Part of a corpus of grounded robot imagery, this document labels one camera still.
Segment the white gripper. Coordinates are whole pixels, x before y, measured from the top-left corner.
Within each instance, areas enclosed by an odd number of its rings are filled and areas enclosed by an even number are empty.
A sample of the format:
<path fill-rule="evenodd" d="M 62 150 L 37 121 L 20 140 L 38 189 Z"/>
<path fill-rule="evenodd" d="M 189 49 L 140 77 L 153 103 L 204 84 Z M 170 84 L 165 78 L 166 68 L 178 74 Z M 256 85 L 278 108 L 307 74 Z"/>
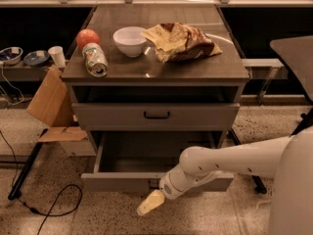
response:
<path fill-rule="evenodd" d="M 164 203 L 164 197 L 175 200 L 190 189 L 194 189 L 218 178 L 220 170 L 190 173 L 181 165 L 168 171 L 159 181 L 159 190 L 154 190 L 137 208 L 140 216 L 147 214 Z"/>

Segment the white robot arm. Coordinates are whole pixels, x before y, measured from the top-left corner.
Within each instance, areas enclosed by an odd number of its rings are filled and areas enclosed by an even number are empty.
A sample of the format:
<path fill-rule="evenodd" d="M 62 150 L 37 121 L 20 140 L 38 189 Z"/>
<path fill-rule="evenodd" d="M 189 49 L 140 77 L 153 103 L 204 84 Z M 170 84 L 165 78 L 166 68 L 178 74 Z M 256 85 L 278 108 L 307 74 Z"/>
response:
<path fill-rule="evenodd" d="M 298 133 L 222 149 L 193 146 L 138 207 L 144 215 L 223 172 L 272 177 L 268 235 L 313 235 L 313 127 Z"/>

